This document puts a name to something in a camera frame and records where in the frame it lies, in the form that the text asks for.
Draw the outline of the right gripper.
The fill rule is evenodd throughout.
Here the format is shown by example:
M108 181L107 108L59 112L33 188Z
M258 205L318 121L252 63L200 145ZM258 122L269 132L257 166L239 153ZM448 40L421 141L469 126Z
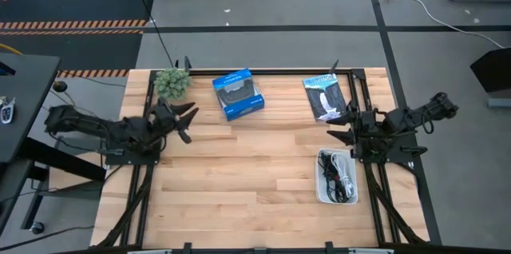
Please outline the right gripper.
M385 111L375 108L370 111L361 111L353 102L350 102L351 113L341 117L327 120L327 124L346 125L351 123L347 131L327 130L327 134L340 140L346 146L353 145L351 157L359 161L384 161L386 159L386 142L382 122L376 115L386 116Z

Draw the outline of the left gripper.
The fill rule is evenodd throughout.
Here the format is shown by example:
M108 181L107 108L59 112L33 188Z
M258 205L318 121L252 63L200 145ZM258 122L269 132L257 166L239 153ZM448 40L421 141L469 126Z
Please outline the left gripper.
M168 134L176 130L181 140L185 144L190 144L192 139L187 134L187 130L199 111L198 108L193 108L194 105L194 102L185 103L183 105L173 105L168 103L165 98L159 97L157 104L154 105L149 112L155 116L153 126L163 134Z

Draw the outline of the white plastic bin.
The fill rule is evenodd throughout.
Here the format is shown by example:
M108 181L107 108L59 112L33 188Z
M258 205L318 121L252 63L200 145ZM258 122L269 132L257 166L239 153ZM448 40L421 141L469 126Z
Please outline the white plastic bin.
M326 204L358 202L356 164L348 150L319 150L315 158L315 194Z

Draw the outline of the green succulent plant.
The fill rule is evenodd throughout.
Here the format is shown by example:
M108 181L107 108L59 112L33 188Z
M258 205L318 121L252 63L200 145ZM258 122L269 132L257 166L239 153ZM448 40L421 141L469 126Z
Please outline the green succulent plant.
M160 97L182 100L186 89L192 85L192 78L183 69L164 69L156 72L154 85Z

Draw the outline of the blue game controller box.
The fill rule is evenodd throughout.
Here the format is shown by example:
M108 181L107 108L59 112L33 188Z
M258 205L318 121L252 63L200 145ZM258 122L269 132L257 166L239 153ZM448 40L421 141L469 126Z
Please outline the blue game controller box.
M227 121L233 121L265 106L249 68L231 72L212 81Z

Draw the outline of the black hazard striped floor mat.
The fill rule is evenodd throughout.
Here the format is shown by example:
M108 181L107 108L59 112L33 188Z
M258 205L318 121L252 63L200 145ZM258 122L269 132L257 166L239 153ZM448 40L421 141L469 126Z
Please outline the black hazard striped floor mat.
M0 0L0 30L142 27L154 0Z
M141 30L0 31L23 54L61 59L59 77L125 77L137 64Z

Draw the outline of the black angled box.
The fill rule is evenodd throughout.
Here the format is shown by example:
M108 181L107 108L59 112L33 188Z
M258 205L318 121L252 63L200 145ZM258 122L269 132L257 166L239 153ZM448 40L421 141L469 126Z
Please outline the black angled box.
M511 48L491 50L470 68L487 93L511 89Z

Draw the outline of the black desk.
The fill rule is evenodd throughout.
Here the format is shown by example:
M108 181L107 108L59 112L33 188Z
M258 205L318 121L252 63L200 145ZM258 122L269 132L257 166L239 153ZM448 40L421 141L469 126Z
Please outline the black desk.
M0 96L15 100L11 123L0 122L0 232L10 218L33 161L21 156L22 144L46 99L61 59L54 56L0 53L15 70L0 76Z

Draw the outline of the key fob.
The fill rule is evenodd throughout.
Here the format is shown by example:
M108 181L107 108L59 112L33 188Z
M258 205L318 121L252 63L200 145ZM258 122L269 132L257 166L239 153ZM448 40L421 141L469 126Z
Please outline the key fob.
M14 117L15 99L8 100L6 96L0 96L0 122L7 125Z

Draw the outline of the black aluminium table frame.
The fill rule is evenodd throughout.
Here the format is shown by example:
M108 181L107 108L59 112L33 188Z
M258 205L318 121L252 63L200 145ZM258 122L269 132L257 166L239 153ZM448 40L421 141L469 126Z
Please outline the black aluminium table frame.
M355 204L317 200L316 154L341 145L315 121L303 88L319 69L254 69L265 106L234 121L212 88L223 74L192 71L192 143L168 137L120 243L168 254L348 254L405 241L369 194L363 165Z

